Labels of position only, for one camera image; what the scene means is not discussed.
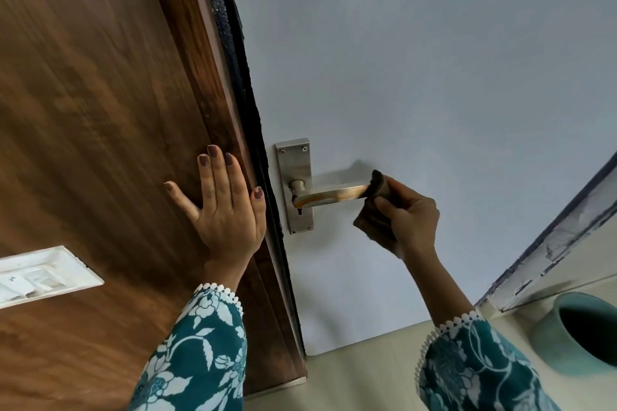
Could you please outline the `person's right hand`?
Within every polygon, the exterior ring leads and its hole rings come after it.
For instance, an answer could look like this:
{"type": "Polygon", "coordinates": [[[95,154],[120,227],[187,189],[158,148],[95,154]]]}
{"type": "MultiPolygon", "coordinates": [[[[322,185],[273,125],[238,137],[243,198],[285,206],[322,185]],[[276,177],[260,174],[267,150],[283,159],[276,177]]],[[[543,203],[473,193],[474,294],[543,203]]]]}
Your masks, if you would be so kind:
{"type": "Polygon", "coordinates": [[[436,229],[440,217],[436,202],[405,184],[385,175],[397,196],[405,198],[405,230],[394,232],[400,246],[400,259],[408,262],[414,257],[435,255],[436,229]]]}

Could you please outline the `person's left hand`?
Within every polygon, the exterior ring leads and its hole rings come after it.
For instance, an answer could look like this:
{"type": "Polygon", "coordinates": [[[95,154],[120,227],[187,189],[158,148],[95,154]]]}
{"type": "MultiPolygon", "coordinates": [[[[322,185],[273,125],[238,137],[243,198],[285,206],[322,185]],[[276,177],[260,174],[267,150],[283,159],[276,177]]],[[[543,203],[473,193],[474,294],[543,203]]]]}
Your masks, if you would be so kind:
{"type": "Polygon", "coordinates": [[[230,204],[216,204],[207,196],[207,152],[198,155],[197,164],[202,194],[201,216],[193,227],[210,251],[211,258],[223,267],[244,270],[261,246],[265,235],[251,235],[249,190],[235,156],[227,153],[230,204]]]}

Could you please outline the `dark brown cleaning cloth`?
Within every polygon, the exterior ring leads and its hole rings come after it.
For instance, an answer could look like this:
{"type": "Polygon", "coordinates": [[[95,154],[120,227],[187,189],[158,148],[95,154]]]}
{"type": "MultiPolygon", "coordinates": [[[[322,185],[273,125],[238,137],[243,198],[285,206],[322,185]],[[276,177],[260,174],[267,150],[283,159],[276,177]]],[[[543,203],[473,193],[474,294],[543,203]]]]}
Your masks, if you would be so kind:
{"type": "Polygon", "coordinates": [[[375,205],[376,197],[383,197],[395,207],[400,207],[400,198],[390,189],[385,176],[377,170],[372,172],[371,181],[362,197],[365,202],[353,225],[366,236],[400,259],[400,246],[392,231],[391,220],[375,205]]]}

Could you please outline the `person's left forearm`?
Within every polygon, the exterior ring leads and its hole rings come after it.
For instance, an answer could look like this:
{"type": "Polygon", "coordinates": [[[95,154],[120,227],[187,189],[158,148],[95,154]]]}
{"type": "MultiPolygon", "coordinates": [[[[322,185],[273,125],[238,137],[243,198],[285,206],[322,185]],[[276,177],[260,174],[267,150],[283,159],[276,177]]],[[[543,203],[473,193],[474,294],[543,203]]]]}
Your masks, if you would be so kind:
{"type": "Polygon", "coordinates": [[[230,282],[216,282],[213,268],[204,271],[144,366],[127,411],[243,411],[243,306],[230,282]]]}

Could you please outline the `person's right forearm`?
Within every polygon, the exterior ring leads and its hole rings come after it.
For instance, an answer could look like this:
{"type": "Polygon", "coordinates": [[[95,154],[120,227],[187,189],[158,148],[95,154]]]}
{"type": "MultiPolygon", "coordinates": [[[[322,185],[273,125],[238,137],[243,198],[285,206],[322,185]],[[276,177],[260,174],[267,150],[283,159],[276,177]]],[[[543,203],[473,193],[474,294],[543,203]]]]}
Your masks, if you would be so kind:
{"type": "Polygon", "coordinates": [[[404,249],[404,262],[435,329],[415,370],[428,411],[561,411],[531,361],[480,314],[434,249],[404,249]]]}

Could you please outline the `black rubber door seal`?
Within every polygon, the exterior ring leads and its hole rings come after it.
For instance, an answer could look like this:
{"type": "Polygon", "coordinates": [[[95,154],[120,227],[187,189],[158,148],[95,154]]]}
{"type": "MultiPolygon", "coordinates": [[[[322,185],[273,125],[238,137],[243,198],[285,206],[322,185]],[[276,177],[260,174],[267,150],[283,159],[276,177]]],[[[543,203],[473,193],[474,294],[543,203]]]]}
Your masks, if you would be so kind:
{"type": "Polygon", "coordinates": [[[229,78],[233,89],[237,114],[242,126],[244,141],[250,155],[251,165],[257,183],[265,193],[266,232],[273,244],[273,264],[277,277],[282,281],[282,299],[288,313],[292,335],[299,352],[300,360],[306,358],[304,342],[297,315],[289,264],[284,248],[283,226],[280,212],[269,176],[269,162],[264,141],[262,121],[255,101],[251,82],[251,72],[246,58],[244,34],[241,18],[235,0],[207,0],[210,3],[214,23],[221,42],[229,78]]]}

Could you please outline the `brown wooden panel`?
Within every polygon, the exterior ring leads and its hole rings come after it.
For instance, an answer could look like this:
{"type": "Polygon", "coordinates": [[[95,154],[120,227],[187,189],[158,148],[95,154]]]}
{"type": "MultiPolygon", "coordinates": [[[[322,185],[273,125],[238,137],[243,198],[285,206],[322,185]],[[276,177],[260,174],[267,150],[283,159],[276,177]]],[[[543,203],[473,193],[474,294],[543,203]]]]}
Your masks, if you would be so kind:
{"type": "Polygon", "coordinates": [[[263,185],[210,0],[0,0],[0,259],[64,246],[104,284],[0,309],[0,411],[124,411],[202,282],[164,183],[263,185]]]}

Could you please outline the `pale grey door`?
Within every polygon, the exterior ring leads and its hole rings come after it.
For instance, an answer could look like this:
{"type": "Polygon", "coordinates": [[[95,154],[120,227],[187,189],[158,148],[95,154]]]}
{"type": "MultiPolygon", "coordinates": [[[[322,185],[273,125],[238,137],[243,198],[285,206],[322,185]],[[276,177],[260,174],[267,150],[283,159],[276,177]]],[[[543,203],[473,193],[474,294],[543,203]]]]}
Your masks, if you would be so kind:
{"type": "Polygon", "coordinates": [[[272,162],[315,187],[374,169],[436,200],[479,301],[617,151],[617,0],[235,0],[272,162]]]}

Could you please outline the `teal plastic bucket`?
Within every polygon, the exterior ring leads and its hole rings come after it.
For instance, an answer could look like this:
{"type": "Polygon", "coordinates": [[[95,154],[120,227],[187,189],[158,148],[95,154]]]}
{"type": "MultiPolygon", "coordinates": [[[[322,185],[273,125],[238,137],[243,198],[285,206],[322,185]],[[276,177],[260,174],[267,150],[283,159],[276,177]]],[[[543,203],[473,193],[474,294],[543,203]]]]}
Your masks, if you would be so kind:
{"type": "Polygon", "coordinates": [[[617,307],[591,294],[562,293],[532,328],[529,342],[563,375],[617,372],[617,307]]]}

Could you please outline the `white switch plate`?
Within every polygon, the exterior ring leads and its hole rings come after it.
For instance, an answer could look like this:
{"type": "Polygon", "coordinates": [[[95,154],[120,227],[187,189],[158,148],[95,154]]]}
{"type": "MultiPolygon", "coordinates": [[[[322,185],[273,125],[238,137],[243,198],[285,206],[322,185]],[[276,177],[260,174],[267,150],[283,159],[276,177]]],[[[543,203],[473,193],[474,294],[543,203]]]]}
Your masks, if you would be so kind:
{"type": "Polygon", "coordinates": [[[0,258],[0,309],[104,284],[65,246],[0,258]]]}

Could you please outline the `blue chipped door frame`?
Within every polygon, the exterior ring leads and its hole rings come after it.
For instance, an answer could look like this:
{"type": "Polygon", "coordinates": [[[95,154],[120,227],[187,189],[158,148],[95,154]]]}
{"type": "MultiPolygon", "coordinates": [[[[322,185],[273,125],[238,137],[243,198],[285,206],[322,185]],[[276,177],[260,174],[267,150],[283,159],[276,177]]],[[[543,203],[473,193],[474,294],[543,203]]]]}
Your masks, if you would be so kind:
{"type": "Polygon", "coordinates": [[[617,214],[617,151],[476,303],[505,313],[580,243],[617,214]]]}

